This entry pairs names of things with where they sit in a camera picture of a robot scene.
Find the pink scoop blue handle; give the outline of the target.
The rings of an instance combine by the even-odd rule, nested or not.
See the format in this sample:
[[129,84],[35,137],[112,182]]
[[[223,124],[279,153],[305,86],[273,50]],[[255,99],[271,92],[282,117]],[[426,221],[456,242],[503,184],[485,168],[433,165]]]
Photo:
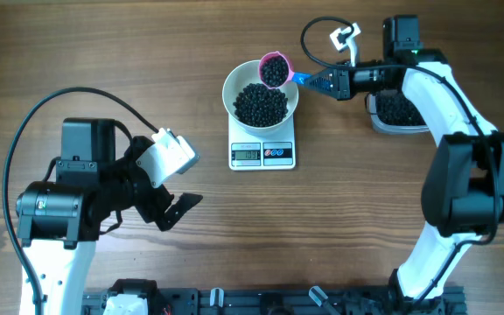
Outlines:
[[279,51],[275,51],[275,52],[268,52],[267,54],[265,54],[264,56],[262,56],[262,58],[260,59],[260,64],[258,66],[258,74],[260,75],[260,79],[261,79],[261,82],[269,89],[274,89],[274,88],[280,88],[280,87],[268,87],[262,80],[262,76],[261,76],[261,72],[260,72],[260,68],[261,66],[263,65],[263,63],[272,58],[272,57],[276,57],[276,56],[282,56],[284,57],[284,59],[286,60],[287,64],[288,64],[288,68],[289,68],[289,75],[287,77],[287,80],[286,82],[283,84],[285,85],[286,83],[290,83],[290,82],[294,82],[294,83],[297,83],[298,85],[304,85],[305,84],[305,79],[307,79],[308,77],[310,77],[311,75],[308,74],[308,73],[298,73],[298,72],[295,72],[294,69],[293,69],[293,65],[291,64],[290,60],[288,59],[287,56],[285,56],[284,54],[282,54],[281,52]]

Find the black beans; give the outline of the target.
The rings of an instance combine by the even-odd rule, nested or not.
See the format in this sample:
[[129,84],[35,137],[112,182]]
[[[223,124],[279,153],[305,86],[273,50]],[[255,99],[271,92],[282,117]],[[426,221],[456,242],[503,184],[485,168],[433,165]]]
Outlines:
[[379,119],[391,126],[424,126],[425,122],[416,106],[403,94],[378,94],[376,114]]
[[262,81],[271,88],[282,86],[289,75],[289,68],[282,56],[267,59],[260,68]]
[[233,102],[234,114],[241,123],[265,128],[279,124],[288,113],[288,98],[279,89],[261,83],[248,84]]

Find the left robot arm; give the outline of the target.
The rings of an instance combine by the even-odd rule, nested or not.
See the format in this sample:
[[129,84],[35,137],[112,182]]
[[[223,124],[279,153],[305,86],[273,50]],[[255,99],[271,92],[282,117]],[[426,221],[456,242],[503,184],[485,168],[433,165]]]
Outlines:
[[201,196],[169,193],[164,182],[194,166],[198,153],[182,137],[160,129],[129,138],[116,157],[113,119],[67,118],[61,154],[49,171],[55,181],[31,183],[17,198],[17,237],[33,269],[23,275],[22,314],[79,314],[101,224],[134,207],[144,222],[170,230]]

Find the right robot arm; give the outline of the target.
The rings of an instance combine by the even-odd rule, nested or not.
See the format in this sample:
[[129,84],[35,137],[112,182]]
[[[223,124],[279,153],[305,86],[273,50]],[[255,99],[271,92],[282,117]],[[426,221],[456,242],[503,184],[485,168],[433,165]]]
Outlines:
[[324,71],[304,86],[338,101],[397,89],[416,107],[437,146],[421,193],[423,231],[391,277],[402,308],[429,308],[463,254],[491,243],[504,223],[504,132],[471,104],[445,55],[424,47],[417,16],[386,18],[383,58],[369,62],[359,60],[354,45],[359,27],[345,19],[339,24],[330,40],[338,51],[349,50],[350,60],[318,59]]

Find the black beans in bowl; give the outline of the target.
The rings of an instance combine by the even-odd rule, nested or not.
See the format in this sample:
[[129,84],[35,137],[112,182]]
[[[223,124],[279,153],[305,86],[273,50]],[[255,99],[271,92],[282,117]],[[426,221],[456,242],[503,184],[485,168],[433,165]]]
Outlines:
[[265,128],[279,124],[288,113],[288,98],[279,89],[261,83],[248,84],[233,102],[234,114],[241,123]]

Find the white bowl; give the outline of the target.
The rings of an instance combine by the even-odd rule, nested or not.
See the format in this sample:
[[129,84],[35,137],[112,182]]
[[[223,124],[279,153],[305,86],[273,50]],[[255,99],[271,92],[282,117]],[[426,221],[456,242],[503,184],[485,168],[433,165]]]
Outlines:
[[[234,119],[238,118],[235,115],[235,106],[233,102],[235,101],[237,95],[248,85],[251,83],[261,83],[260,75],[258,74],[258,66],[260,64],[260,60],[251,60],[237,66],[225,79],[223,88],[222,88],[222,100],[225,105],[225,109],[228,113],[228,117],[233,117]],[[257,128],[248,126],[242,122],[240,125],[248,131],[251,131],[253,134],[262,133],[265,134],[269,131],[275,130],[282,122],[285,122],[288,118],[294,115],[295,110],[298,106],[298,86],[296,83],[287,83],[282,87],[275,88],[279,89],[281,92],[286,94],[288,98],[287,109],[288,113],[285,118],[276,125],[265,127],[265,128]]]

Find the white digital kitchen scale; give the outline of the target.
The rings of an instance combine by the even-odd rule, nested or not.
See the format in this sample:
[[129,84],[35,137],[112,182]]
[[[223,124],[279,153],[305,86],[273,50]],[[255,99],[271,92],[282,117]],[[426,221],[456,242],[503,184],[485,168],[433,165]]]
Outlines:
[[293,115],[265,134],[253,134],[237,119],[228,119],[228,166],[232,171],[291,170],[296,164]]

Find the clear plastic container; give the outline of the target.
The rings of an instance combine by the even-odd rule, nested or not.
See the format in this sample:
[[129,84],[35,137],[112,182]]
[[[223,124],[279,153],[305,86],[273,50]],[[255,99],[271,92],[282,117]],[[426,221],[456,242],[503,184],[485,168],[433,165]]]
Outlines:
[[377,115],[377,100],[378,97],[375,94],[367,94],[365,96],[365,110],[369,114],[374,131],[389,135],[411,135],[430,131],[425,124],[417,126],[386,124]]

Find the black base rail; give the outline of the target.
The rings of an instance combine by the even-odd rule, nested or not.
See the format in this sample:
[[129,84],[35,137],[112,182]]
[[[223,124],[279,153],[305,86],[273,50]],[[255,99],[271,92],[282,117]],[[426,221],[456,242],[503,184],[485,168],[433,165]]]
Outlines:
[[142,301],[134,312],[142,314],[402,314],[396,294],[383,286],[348,287],[325,290],[326,305],[319,305],[307,290],[197,290],[190,288],[159,289],[154,280],[121,279],[103,291],[85,292],[80,312],[103,314],[122,294]]

